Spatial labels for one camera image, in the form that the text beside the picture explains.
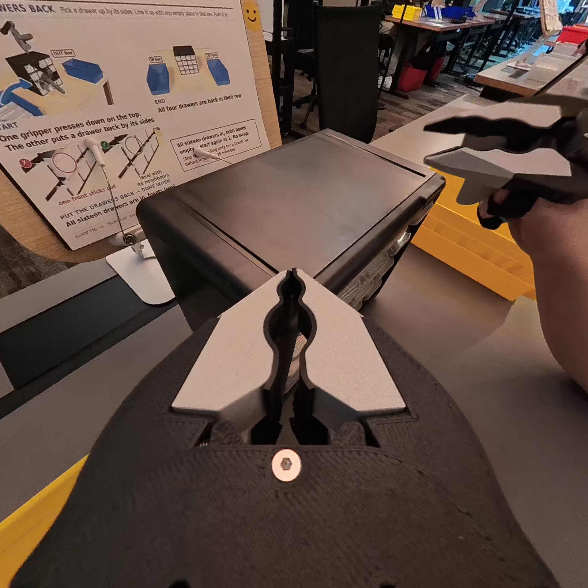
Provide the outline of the person's right hand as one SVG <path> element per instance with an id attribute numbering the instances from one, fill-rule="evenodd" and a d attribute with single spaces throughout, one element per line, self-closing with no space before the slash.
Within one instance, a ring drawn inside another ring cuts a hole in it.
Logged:
<path id="1" fill-rule="evenodd" d="M 532 261 L 538 302 L 587 296 L 586 200 L 563 205 L 539 199 L 508 225 Z"/>

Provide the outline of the black office chair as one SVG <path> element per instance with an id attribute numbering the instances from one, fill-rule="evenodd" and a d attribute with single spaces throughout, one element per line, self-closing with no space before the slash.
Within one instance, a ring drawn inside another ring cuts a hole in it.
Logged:
<path id="1" fill-rule="evenodd" d="M 317 6 L 319 128 L 370 143 L 378 121 L 379 5 Z"/>
<path id="2" fill-rule="evenodd" d="M 292 28 L 282 29 L 280 42 L 281 62 L 273 64 L 274 51 L 273 35 L 269 34 L 266 40 L 266 50 L 270 60 L 270 79 L 272 94 L 275 99 L 276 113 L 281 136 L 299 137 L 302 134 L 292 127 L 292 114 L 294 109 L 306 106 L 303 120 L 299 128 L 305 130 L 309 115 L 317 107 L 317 85 L 315 74 L 315 52 L 313 25 L 309 22 L 300 23 L 294 31 Z M 311 90 L 307 95 L 295 98 L 295 82 L 297 74 L 301 74 L 311 84 Z"/>

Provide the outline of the black drawer cabinet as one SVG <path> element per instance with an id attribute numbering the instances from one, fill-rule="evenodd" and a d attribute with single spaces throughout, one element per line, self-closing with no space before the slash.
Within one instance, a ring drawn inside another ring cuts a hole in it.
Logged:
<path id="1" fill-rule="evenodd" d="M 136 213 L 195 332 L 285 270 L 337 296 L 445 184 L 323 130 L 151 195 Z"/>

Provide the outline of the blue parts bins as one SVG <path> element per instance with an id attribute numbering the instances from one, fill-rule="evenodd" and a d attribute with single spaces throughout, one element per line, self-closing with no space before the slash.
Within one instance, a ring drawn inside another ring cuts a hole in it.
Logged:
<path id="1" fill-rule="evenodd" d="M 461 4 L 441 4 L 433 5 L 431 2 L 423 5 L 423 13 L 426 18 L 434 21 L 465 21 L 465 19 L 473 19 L 476 14 L 473 7 L 470 5 Z"/>

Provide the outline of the yellow storage bin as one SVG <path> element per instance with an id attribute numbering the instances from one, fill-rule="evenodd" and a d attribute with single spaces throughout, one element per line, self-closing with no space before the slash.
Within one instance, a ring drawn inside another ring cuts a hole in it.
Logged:
<path id="1" fill-rule="evenodd" d="M 496 231 L 482 228 L 476 205 L 456 198 L 464 181 L 445 175 L 446 186 L 424 218 L 412 244 L 451 268 L 510 301 L 535 300 L 533 266 L 504 224 Z"/>
<path id="2" fill-rule="evenodd" d="M 39 544 L 63 509 L 88 456 L 43 488 L 1 522 L 1 587 Z"/>

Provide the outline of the metal poster clamp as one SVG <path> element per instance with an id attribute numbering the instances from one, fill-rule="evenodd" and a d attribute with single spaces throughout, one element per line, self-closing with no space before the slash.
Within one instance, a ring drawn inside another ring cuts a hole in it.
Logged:
<path id="1" fill-rule="evenodd" d="M 110 236 L 108 242 L 117 247 L 131 247 L 134 253 L 142 259 L 156 258 L 156 254 L 142 229 L 138 230 L 138 232 L 119 232 Z"/>

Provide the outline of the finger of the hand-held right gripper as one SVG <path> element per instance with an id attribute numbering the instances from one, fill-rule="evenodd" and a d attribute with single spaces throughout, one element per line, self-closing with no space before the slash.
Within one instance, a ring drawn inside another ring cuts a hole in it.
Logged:
<path id="1" fill-rule="evenodd" d="M 558 151 L 570 142 L 570 117 L 563 116 L 561 106 L 556 104 L 511 100 L 428 123 L 424 130 L 463 135 L 461 146 L 475 151 Z"/>
<path id="2" fill-rule="evenodd" d="M 442 173 L 464 180 L 456 197 L 461 205 L 482 201 L 516 175 L 538 176 L 540 180 L 571 177 L 570 162 L 549 148 L 509 153 L 500 149 L 478 151 L 455 147 L 432 153 L 423 161 Z"/>

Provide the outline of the wooden office desk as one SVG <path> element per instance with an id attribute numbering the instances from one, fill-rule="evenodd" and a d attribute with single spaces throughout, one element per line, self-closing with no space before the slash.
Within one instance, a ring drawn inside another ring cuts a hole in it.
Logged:
<path id="1" fill-rule="evenodd" d="M 550 52 L 515 57 L 478 73 L 474 81 L 491 92 L 530 97 L 535 94 L 587 99 L 587 49 L 584 43 L 558 44 Z"/>
<path id="2" fill-rule="evenodd" d="M 383 74 L 380 89 L 384 89 L 385 79 L 390 75 L 392 79 L 387 92 L 391 95 L 408 99 L 408 94 L 399 89 L 399 82 L 405 65 L 417 55 L 417 45 L 420 36 L 427 33 L 428 41 L 432 40 L 433 46 L 435 46 L 438 37 L 442 37 L 441 41 L 459 38 L 463 31 L 469 31 L 473 28 L 481 28 L 485 32 L 488 26 L 497 22 L 497 19 L 489 15 L 481 15 L 470 19 L 461 19 L 460 22 L 453 22 L 452 19 L 442 19 L 440 21 L 434 19 L 418 19 L 416 21 L 408 21 L 404 18 L 386 15 L 385 22 L 395 26 L 391 32 L 396 33 L 395 46 L 400 47 L 400 50 L 393 73 L 390 73 L 390 66 L 388 65 L 386 72 Z"/>

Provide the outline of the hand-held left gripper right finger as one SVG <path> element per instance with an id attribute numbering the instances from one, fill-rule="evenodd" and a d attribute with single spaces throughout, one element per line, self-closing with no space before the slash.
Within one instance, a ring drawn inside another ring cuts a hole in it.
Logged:
<path id="1" fill-rule="evenodd" d="M 406 403 L 363 316 L 302 270 L 298 330 L 306 342 L 299 374 L 311 394 L 311 415 L 327 429 L 367 417 L 390 416 Z"/>

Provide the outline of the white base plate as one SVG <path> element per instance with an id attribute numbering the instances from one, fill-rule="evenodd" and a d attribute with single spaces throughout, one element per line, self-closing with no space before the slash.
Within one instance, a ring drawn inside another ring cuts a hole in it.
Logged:
<path id="1" fill-rule="evenodd" d="M 160 306 L 175 298 L 148 239 L 108 255 L 106 261 L 143 303 Z"/>

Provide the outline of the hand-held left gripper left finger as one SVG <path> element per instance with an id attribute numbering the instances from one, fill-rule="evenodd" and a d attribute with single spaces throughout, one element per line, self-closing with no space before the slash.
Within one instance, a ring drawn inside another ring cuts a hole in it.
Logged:
<path id="1" fill-rule="evenodd" d="M 174 398 L 175 413 L 230 422 L 237 433 L 281 411 L 290 370 L 290 270 L 222 313 Z"/>

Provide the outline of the person's right forearm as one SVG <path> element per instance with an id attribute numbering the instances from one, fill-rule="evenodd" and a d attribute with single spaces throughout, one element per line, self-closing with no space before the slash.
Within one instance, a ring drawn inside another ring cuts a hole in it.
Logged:
<path id="1" fill-rule="evenodd" d="M 545 341 L 555 360 L 587 392 L 587 295 L 572 292 L 537 293 L 537 306 Z"/>

